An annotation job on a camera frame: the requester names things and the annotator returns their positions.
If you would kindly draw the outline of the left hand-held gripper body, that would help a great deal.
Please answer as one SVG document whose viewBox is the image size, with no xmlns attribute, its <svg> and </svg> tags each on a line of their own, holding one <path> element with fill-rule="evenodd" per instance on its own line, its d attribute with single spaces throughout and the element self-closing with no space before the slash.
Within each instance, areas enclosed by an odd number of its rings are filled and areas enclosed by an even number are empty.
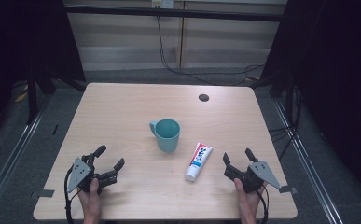
<svg viewBox="0 0 361 224">
<path fill-rule="evenodd" d="M 88 156 L 75 159 L 73 166 L 70 168 L 70 177 L 66 180 L 67 193 L 71 193 L 76 188 L 89 192 L 91 181 L 94 178 L 99 181 L 98 193 L 101 193 L 103 188 L 117 182 L 118 164 L 106 173 L 98 174 L 95 172 L 94 160 L 99 157 L 99 154 L 91 153 Z"/>
</svg>

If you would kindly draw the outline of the white toothpaste tube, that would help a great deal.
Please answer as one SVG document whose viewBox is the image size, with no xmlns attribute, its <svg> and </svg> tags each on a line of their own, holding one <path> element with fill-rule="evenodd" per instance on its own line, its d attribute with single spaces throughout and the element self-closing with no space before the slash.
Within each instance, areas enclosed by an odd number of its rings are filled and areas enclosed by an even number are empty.
<svg viewBox="0 0 361 224">
<path fill-rule="evenodd" d="M 199 176 L 201 169 L 207 161 L 209 155 L 213 151 L 213 148 L 203 143 L 198 143 L 195 147 L 192 155 L 191 162 L 185 173 L 185 178 L 188 181 L 195 182 Z"/>
</svg>

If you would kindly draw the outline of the black curtain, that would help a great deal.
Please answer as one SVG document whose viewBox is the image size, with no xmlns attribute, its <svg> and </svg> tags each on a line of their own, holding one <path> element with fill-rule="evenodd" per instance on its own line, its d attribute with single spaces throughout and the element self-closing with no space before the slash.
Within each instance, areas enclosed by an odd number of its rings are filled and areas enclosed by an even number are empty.
<svg viewBox="0 0 361 224">
<path fill-rule="evenodd" d="M 361 183 L 361 0 L 287 0 L 261 78 L 274 97 L 299 88 Z"/>
<path fill-rule="evenodd" d="M 54 78 L 85 89 L 63 0 L 0 0 L 0 114 L 16 82 L 26 80 L 51 94 Z"/>
</svg>

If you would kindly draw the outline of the black stand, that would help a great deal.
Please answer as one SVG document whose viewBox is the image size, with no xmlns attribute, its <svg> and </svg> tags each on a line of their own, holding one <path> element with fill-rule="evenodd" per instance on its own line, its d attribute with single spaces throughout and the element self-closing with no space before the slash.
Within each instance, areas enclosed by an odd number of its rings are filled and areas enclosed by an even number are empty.
<svg viewBox="0 0 361 224">
<path fill-rule="evenodd" d="M 86 89 L 85 86 L 79 84 L 70 77 L 61 75 L 55 70 L 49 69 L 46 75 L 41 75 L 40 73 L 37 73 L 35 68 L 31 67 L 27 76 L 29 102 L 28 124 L 31 124 L 36 119 L 38 113 L 36 87 L 39 87 L 44 94 L 53 94 L 56 91 L 56 87 L 52 81 L 53 78 L 59 79 L 78 91 L 84 91 Z"/>
</svg>

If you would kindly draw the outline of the white wall socket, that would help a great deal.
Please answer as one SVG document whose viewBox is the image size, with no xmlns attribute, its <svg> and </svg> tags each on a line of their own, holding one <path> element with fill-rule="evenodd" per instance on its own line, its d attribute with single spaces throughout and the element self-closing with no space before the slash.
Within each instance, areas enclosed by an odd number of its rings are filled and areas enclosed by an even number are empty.
<svg viewBox="0 0 361 224">
<path fill-rule="evenodd" d="M 153 8 L 174 8 L 174 0 L 151 0 L 151 5 Z"/>
</svg>

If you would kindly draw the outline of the black horizontal frame bar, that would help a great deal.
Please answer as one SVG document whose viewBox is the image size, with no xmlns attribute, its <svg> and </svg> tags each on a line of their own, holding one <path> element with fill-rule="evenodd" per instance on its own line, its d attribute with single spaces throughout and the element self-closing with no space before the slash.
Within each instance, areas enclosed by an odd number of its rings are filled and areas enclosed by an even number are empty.
<svg viewBox="0 0 361 224">
<path fill-rule="evenodd" d="M 280 22 L 285 19 L 282 15 L 274 14 L 253 14 L 238 12 L 217 12 L 189 9 L 166 9 L 166 8 L 145 8 L 145 7 L 95 7 L 87 5 L 65 5 L 65 10 L 70 13 L 90 13 L 107 15 L 127 16 L 156 16 L 175 17 L 192 19 L 215 19 L 234 21 L 272 21 Z"/>
</svg>

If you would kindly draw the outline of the teal cup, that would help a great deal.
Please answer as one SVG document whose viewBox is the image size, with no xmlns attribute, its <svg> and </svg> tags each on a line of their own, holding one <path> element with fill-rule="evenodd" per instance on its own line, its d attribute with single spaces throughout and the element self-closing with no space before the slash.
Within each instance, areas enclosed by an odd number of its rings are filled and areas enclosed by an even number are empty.
<svg viewBox="0 0 361 224">
<path fill-rule="evenodd" d="M 156 137 L 160 150 L 173 152 L 177 148 L 180 125 L 173 119 L 152 120 L 149 123 L 150 131 Z"/>
</svg>

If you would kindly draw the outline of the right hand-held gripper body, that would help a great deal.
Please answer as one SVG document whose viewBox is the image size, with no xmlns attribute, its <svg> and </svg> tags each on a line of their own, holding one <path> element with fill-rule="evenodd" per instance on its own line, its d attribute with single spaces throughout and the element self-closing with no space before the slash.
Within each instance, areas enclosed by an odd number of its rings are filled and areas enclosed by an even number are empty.
<svg viewBox="0 0 361 224">
<path fill-rule="evenodd" d="M 265 183 L 272 185 L 278 190 L 282 188 L 270 166 L 265 161 L 252 162 L 247 166 L 245 172 L 232 166 L 229 161 L 226 161 L 225 165 L 224 176 L 230 180 L 240 179 L 243 183 L 243 190 L 246 193 L 259 190 Z"/>
</svg>

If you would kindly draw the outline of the metal floor rail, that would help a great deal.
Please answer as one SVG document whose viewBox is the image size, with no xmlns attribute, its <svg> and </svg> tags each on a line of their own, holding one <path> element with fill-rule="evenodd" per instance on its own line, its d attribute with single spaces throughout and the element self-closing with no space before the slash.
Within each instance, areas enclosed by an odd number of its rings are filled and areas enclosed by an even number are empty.
<svg viewBox="0 0 361 224">
<path fill-rule="evenodd" d="M 19 160 L 21 159 L 22 154 L 27 148 L 30 140 L 32 139 L 35 130 L 39 126 L 40 120 L 42 119 L 42 114 L 45 112 L 47 105 L 49 104 L 51 96 L 45 96 L 42 100 L 41 106 L 37 109 L 37 113 L 32 121 L 27 124 L 19 138 L 17 144 L 13 147 L 11 154 L 9 155 L 4 167 L 0 171 L 0 197 L 3 194 L 3 191 L 13 174 Z"/>
<path fill-rule="evenodd" d="M 307 177 L 309 178 L 313 191 L 319 203 L 321 204 L 329 223 L 344 224 L 340 216 L 340 212 L 337 206 L 334 204 L 330 194 L 326 190 L 326 187 L 323 184 L 320 175 L 317 173 L 312 163 L 311 157 L 309 156 L 306 150 L 306 147 L 303 145 L 295 129 L 290 127 L 290 122 L 288 121 L 285 115 L 285 107 L 281 102 L 278 101 L 275 101 L 274 105 L 280 117 L 281 122 L 283 123 L 285 129 L 288 132 L 288 136 L 290 138 L 289 142 L 292 144 L 293 148 L 298 154 L 300 163 L 302 164 L 302 167 Z"/>
</svg>

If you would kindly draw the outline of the person's right hand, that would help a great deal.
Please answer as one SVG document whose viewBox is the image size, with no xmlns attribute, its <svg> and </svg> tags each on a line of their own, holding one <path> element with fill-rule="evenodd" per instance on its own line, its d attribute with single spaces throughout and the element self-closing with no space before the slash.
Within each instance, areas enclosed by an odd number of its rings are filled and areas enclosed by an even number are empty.
<svg viewBox="0 0 361 224">
<path fill-rule="evenodd" d="M 259 194 L 263 193 L 264 188 L 261 187 L 258 192 L 246 193 L 243 190 L 243 183 L 240 179 L 235 178 L 233 182 L 238 194 L 238 209 L 240 218 L 256 218 L 257 209 L 260 202 Z"/>
</svg>

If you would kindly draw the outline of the person's left hand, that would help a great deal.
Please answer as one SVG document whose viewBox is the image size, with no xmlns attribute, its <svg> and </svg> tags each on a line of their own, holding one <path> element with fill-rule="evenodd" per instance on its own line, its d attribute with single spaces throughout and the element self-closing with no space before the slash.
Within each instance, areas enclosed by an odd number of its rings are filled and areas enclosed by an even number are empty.
<svg viewBox="0 0 361 224">
<path fill-rule="evenodd" d="M 81 202 L 84 219 L 102 217 L 101 200 L 97 193 L 98 188 L 99 181 L 96 178 L 93 178 L 90 183 L 90 191 L 85 192 L 81 190 L 77 195 Z"/>
</svg>

